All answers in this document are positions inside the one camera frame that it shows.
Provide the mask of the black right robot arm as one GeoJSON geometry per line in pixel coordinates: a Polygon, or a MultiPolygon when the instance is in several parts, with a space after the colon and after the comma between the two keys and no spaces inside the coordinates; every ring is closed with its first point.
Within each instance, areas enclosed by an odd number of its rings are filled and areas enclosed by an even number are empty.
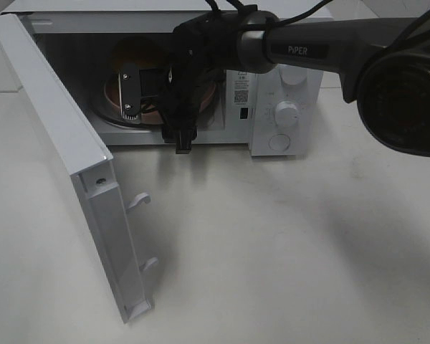
{"type": "Polygon", "coordinates": [[[368,132],[395,151],[430,157],[430,12],[417,18],[304,22],[255,6],[179,24],[155,106],[161,135],[188,153],[204,78],[214,70],[264,74],[277,65],[333,72],[368,132]]]}

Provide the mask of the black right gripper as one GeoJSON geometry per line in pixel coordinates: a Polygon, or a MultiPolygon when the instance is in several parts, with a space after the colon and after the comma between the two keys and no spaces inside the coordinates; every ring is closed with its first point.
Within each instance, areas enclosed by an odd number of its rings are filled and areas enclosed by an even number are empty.
{"type": "Polygon", "coordinates": [[[203,14],[179,24],[162,66],[138,68],[138,97],[145,109],[162,118],[161,135],[175,140],[176,154],[189,154],[197,138],[203,96],[225,70],[244,69],[238,42],[242,14],[203,14]]]}

